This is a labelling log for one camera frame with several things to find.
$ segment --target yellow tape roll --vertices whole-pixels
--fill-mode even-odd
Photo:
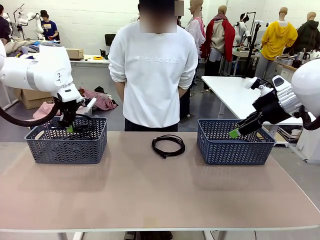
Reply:
[[[104,59],[104,58],[103,58],[102,56],[94,56],[93,59],[94,59],[94,60],[102,60],[102,59]]]

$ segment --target black t-shirt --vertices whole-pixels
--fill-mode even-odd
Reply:
[[[10,41],[9,35],[11,35],[9,22],[0,16],[0,39],[6,39]]]

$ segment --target coiled black cable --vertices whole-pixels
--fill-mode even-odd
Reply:
[[[156,144],[159,141],[172,141],[172,142],[175,142],[176,144],[179,144],[181,146],[181,148],[178,151],[174,151],[174,152],[162,151],[156,147]],[[176,136],[176,135],[167,134],[167,135],[159,136],[159,137],[153,139],[152,140],[152,148],[157,154],[159,154],[161,157],[166,159],[167,157],[175,157],[175,156],[179,156],[179,155],[183,154],[186,150],[186,145],[184,144],[184,141],[182,140],[181,137]]]

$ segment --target black stand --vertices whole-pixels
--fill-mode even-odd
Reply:
[[[246,74],[249,71],[251,55],[252,55],[252,52],[254,51],[255,42],[257,40],[257,34],[258,34],[260,28],[261,28],[260,23],[257,23],[256,26],[255,26],[254,36],[253,36],[253,39],[252,39],[252,42],[251,42],[248,58],[246,59],[246,62],[245,62],[245,68],[244,68],[244,72],[243,72],[243,75],[242,75],[243,79],[246,78]]]

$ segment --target gray pants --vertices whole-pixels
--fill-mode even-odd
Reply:
[[[274,61],[268,60],[261,55],[254,76],[257,78],[264,78],[271,82],[276,75],[276,67],[277,64]]]

